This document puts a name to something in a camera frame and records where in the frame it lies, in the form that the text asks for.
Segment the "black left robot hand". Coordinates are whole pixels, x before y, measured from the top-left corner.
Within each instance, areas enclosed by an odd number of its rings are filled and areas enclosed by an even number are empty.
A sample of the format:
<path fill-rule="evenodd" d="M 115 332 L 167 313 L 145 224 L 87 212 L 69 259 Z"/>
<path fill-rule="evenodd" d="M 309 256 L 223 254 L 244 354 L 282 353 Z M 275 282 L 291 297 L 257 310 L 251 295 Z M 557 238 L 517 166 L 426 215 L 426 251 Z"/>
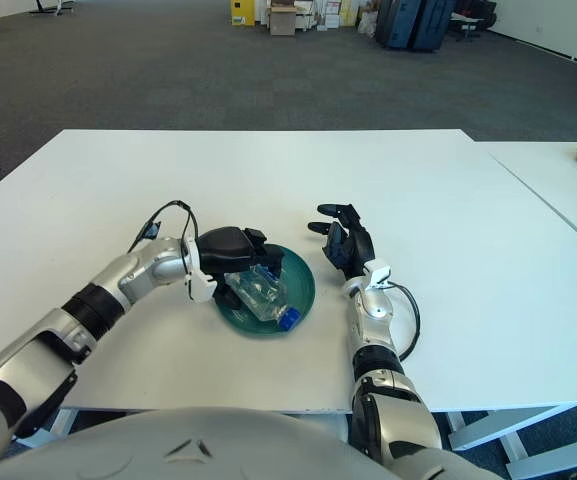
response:
<path fill-rule="evenodd" d="M 220 227 L 199 236 L 197 246 L 201 271 L 217 282 L 213 298 L 218 306 L 232 310 L 243 306 L 234 290 L 226 284 L 226 274 L 261 265 L 275 277 L 281 275 L 283 250 L 276 244 L 268 243 L 260 230 Z"/>

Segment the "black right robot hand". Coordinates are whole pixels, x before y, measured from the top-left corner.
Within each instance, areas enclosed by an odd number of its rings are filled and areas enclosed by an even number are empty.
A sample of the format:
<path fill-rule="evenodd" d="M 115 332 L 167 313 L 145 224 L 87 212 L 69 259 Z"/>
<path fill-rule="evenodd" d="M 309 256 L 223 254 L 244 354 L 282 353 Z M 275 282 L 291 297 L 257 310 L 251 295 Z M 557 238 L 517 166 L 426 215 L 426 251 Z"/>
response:
<path fill-rule="evenodd" d="M 320 214 L 333 218 L 332 222 L 309 222 L 310 231 L 326 237 L 322 247 L 324 256 L 344 278 L 349 280 L 363 275 L 364 264 L 375 259 L 372 239 L 361 224 L 352 204 L 320 204 Z"/>

